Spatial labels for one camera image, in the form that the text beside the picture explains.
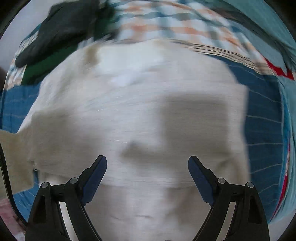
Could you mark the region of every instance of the checkered cloth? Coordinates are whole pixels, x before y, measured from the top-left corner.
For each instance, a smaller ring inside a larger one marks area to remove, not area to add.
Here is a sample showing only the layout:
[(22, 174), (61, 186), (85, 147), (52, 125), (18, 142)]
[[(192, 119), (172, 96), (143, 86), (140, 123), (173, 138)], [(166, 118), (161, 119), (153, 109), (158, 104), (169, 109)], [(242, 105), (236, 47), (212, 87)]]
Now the checkered cloth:
[[(275, 75), (238, 28), (194, 0), (111, 0), (110, 5), (116, 9), (117, 41), (169, 39), (193, 51), (241, 63), (259, 74)], [(26, 67), (17, 68), (15, 59), (37, 35), (38, 30), (21, 43), (9, 68), (5, 89), (21, 84)]]

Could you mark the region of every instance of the beige cloth piece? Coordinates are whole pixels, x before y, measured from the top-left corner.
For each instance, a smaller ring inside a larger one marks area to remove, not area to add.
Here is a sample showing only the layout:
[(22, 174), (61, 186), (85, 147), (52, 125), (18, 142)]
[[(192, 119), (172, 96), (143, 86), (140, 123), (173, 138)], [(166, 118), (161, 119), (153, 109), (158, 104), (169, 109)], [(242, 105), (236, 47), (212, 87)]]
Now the beige cloth piece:
[(250, 179), (246, 93), (223, 62), (164, 40), (87, 46), (43, 80), (18, 133), (0, 131), (12, 188), (30, 187), (33, 166), (70, 178), (104, 155), (86, 206), (103, 239), (191, 240), (209, 206), (188, 158), (230, 183)]

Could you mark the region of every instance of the round metal joint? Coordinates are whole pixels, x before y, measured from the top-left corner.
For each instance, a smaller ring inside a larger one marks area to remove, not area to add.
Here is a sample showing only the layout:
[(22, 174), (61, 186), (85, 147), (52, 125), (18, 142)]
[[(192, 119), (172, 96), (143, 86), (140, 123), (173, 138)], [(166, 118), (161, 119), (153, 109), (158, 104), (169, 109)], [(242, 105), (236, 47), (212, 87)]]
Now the round metal joint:
[(75, 184), (76, 182), (78, 182), (78, 179), (76, 177), (70, 179), (71, 184)]
[(220, 178), (218, 178), (218, 182), (221, 183), (221, 184), (224, 184), (226, 181), (225, 181), (224, 178), (221, 178), (221, 177), (220, 177)]
[(48, 182), (44, 182), (44, 183), (41, 184), (42, 188), (47, 188), (47, 186), (48, 186)]
[(248, 186), (249, 188), (253, 188), (253, 187), (254, 187), (254, 184), (251, 183), (251, 182), (248, 182), (248, 183), (247, 183), (247, 186)]

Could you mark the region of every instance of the beige fabric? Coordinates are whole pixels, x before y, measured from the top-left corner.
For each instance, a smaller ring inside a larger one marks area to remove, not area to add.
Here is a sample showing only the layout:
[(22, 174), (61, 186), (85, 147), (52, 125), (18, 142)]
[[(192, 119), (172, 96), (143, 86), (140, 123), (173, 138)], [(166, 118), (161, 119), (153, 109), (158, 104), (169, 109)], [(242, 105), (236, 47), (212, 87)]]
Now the beige fabric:
[(13, 188), (28, 188), (30, 163), (70, 178), (105, 155), (86, 206), (103, 239), (191, 240), (209, 206), (188, 158), (230, 183), (249, 180), (246, 92), (223, 62), (174, 43), (87, 46), (44, 79), (17, 134), (0, 132), (10, 169), (22, 174), (12, 178), (26, 176)]

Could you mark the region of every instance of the white towel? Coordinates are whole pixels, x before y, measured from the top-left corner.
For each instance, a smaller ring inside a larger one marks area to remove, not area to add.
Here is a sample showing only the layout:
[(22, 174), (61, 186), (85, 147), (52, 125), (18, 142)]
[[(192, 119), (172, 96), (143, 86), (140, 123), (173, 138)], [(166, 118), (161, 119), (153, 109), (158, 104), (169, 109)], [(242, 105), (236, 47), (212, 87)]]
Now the white towel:
[(246, 93), (223, 62), (164, 40), (87, 46), (43, 80), (17, 134), (0, 132), (9, 174), (26, 176), (11, 177), (13, 190), (30, 186), (32, 166), (70, 178), (104, 155), (86, 206), (103, 239), (191, 240), (209, 206), (188, 158), (230, 183), (250, 179)]

